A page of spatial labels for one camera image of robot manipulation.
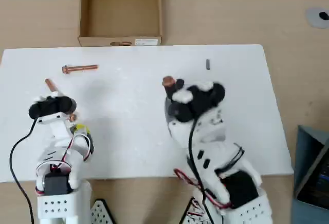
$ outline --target white sticker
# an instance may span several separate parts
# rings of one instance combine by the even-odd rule
[[[135,39],[136,46],[156,46],[158,39]]]

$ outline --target copper bolt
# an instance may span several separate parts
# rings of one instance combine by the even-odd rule
[[[176,80],[172,76],[166,76],[162,80],[163,87],[171,87],[176,83]]]
[[[70,114],[70,117],[68,118],[68,120],[69,120],[70,122],[74,122],[74,121],[76,121],[76,120],[77,120],[77,115],[75,115],[75,114]]]
[[[70,74],[72,71],[85,71],[97,69],[98,65],[88,65],[88,66],[63,66],[62,72],[64,74]]]
[[[50,89],[51,92],[58,91],[56,86],[53,84],[51,79],[45,79],[46,84],[48,85],[48,88]]]
[[[131,42],[122,42],[121,45],[122,45],[122,46],[131,46],[132,43],[131,43]]]

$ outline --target cardboard box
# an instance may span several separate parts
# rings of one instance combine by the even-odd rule
[[[82,47],[160,45],[161,0],[80,0],[79,26]]]

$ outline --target light wood surface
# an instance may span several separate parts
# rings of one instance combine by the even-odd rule
[[[0,0],[0,55],[5,48],[78,47],[78,5],[78,0]],[[307,24],[309,7],[328,9],[329,0],[163,0],[163,44],[264,46],[292,158],[298,124],[329,127],[329,30]],[[290,223],[293,177],[263,180],[274,223]],[[174,178],[92,183],[94,197],[105,198],[117,223],[124,224],[176,224],[191,193]],[[24,186],[36,212],[34,184]],[[29,223],[15,184],[0,184],[0,207],[1,220]]]

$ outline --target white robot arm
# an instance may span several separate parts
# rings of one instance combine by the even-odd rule
[[[94,153],[88,128],[69,121],[75,101],[52,92],[29,110],[38,124],[49,126],[51,137],[36,166],[40,224],[91,224],[90,183],[83,177],[83,163]]]
[[[175,169],[180,179],[196,186],[194,198],[208,222],[271,224],[271,208],[260,174],[244,150],[225,136],[219,83],[186,86],[182,79],[163,79],[166,118],[172,138],[187,149],[196,180]]]

